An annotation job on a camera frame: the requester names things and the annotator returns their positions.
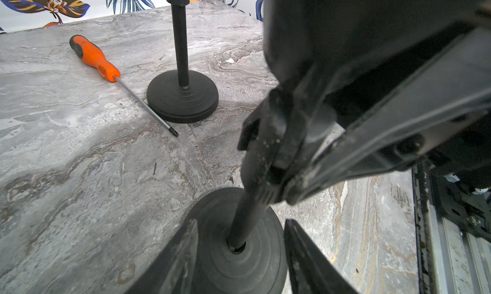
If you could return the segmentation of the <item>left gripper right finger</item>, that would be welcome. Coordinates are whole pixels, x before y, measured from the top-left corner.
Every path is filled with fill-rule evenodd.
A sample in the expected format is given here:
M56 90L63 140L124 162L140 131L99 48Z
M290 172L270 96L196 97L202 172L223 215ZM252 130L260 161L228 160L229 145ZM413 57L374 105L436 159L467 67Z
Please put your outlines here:
M293 293L355 293L294 219L285 221L284 242Z

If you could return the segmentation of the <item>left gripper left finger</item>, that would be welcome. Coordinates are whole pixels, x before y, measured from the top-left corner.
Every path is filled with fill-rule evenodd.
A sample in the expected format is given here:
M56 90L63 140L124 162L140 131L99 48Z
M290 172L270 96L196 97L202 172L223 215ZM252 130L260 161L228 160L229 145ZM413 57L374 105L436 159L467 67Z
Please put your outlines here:
M198 252L198 223L184 222L127 293L190 293Z

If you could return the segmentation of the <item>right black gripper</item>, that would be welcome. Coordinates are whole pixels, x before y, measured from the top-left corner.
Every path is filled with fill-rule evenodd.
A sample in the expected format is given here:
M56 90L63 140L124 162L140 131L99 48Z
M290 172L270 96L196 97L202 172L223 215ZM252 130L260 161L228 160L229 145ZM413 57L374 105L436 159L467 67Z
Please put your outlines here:
M342 93L483 0L268 0L265 56L282 82ZM490 29L454 39L285 187L294 205L340 181L403 171L490 112Z

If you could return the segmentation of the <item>black round base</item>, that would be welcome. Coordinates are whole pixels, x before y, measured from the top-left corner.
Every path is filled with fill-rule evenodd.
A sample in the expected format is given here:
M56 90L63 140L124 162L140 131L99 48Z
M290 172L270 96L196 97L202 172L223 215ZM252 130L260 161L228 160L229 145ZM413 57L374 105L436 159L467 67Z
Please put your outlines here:
M163 120L172 123L195 123L206 119L219 103L217 86L206 75L189 72L189 86L178 84L178 72L166 71L156 76L148 86L150 108Z
M272 208L267 208L239 253L226 242L241 195L238 187L215 190L201 198L186 217L198 224L191 293L283 291L288 271L283 227Z

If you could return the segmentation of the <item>black stand pole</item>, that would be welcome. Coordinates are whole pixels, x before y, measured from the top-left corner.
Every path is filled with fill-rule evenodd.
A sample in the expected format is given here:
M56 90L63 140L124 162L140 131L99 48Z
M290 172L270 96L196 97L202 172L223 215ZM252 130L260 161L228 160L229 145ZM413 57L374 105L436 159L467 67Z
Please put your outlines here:
M244 121L237 146L245 151L240 177L244 193L227 237L239 253L272 204L286 199L286 184L305 169L336 118L325 106L326 84L279 85Z
M185 8L190 0L167 0L167 2L171 4L178 83L180 87L187 88L189 87L189 63Z

